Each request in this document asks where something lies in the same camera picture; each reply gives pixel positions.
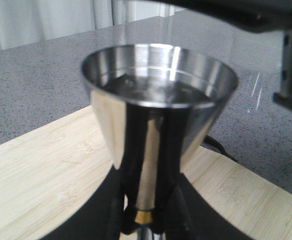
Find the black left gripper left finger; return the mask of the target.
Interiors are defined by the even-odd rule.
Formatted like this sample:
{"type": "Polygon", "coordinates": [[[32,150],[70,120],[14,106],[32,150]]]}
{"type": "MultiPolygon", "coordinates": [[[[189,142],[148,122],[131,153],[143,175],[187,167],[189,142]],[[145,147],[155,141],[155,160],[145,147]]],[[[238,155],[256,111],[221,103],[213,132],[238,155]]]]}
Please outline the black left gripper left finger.
{"type": "Polygon", "coordinates": [[[43,240],[118,240],[138,229],[134,211],[124,212],[121,172],[114,167],[101,185],[69,219],[42,237],[43,240]]]}

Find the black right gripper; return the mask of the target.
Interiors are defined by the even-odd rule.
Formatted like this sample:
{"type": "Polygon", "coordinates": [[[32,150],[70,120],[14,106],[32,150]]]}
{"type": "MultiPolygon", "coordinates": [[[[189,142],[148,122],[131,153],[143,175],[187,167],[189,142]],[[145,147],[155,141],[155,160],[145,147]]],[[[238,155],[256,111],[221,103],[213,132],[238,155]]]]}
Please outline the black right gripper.
{"type": "Polygon", "coordinates": [[[292,29],[292,0],[165,0],[220,19],[245,31],[292,29]]]}

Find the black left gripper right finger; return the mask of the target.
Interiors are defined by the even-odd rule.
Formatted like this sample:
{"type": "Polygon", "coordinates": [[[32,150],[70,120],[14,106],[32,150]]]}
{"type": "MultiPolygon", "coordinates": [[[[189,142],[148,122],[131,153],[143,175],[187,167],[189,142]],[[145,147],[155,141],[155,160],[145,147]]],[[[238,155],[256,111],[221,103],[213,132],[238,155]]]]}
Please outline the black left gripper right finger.
{"type": "Polygon", "coordinates": [[[153,231],[167,240],[250,240],[196,191],[184,174],[156,189],[153,231]]]}

